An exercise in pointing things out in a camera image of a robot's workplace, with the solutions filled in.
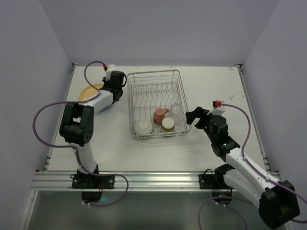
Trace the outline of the clear glass tumbler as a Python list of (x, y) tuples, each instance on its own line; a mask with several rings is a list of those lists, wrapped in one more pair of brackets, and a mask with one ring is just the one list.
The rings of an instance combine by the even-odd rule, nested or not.
[(180, 103), (173, 103), (170, 106), (170, 110), (169, 110), (170, 116), (175, 119), (178, 120), (182, 117), (183, 115), (183, 106)]

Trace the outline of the pink mug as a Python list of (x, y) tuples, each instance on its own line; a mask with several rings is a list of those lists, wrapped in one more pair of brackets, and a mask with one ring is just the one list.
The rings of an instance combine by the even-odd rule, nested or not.
[(169, 112), (168, 108), (157, 108), (153, 114), (153, 121), (156, 124), (161, 124), (162, 120), (166, 117)]

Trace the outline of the blue plate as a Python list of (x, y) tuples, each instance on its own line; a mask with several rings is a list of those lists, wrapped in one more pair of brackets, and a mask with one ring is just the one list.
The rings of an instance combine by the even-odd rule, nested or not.
[(111, 107), (112, 107), (112, 104), (111, 104), (111, 105), (108, 105), (108, 106), (106, 106), (106, 107), (104, 107), (104, 108), (102, 108), (101, 110), (97, 111), (97, 113), (104, 112), (105, 110), (108, 110), (108, 109), (111, 108)]

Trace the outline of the yellow plate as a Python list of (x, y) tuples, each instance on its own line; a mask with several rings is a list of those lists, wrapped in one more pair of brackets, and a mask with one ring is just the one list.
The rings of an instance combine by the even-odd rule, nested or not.
[(98, 91), (92, 86), (84, 88), (79, 94), (79, 101), (86, 101), (88, 98), (92, 98), (98, 94)]

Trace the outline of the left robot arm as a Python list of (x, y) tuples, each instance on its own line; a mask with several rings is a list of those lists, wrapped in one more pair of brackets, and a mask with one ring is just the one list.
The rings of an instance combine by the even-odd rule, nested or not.
[(73, 148), (78, 163), (77, 172), (95, 176), (98, 165), (91, 149), (94, 134), (94, 115), (115, 102), (123, 95), (127, 76), (122, 71), (108, 71), (103, 78), (103, 87), (85, 102), (65, 105), (59, 134)]

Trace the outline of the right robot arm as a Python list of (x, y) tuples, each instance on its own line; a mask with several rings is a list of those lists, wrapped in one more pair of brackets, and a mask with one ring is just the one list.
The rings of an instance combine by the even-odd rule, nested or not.
[(216, 168), (213, 176), (219, 186), (231, 187), (243, 195), (257, 209), (262, 221), (271, 229), (294, 220), (300, 215), (294, 186), (280, 181), (258, 166), (228, 133), (224, 104), (213, 103), (213, 110), (197, 107), (187, 112), (186, 122), (207, 134), (215, 155), (225, 164)]

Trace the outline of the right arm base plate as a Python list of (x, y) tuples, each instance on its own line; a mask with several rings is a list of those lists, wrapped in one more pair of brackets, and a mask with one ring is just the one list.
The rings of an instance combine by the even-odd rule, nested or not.
[(224, 178), (221, 175), (215, 174), (199, 174), (199, 187), (201, 190), (221, 190), (228, 189), (229, 186), (224, 182)]

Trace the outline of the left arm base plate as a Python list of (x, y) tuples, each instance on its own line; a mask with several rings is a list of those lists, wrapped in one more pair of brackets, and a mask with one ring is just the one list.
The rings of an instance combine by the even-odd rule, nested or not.
[(113, 189), (115, 177), (114, 176), (93, 176), (89, 174), (72, 174), (71, 187), (73, 189)]

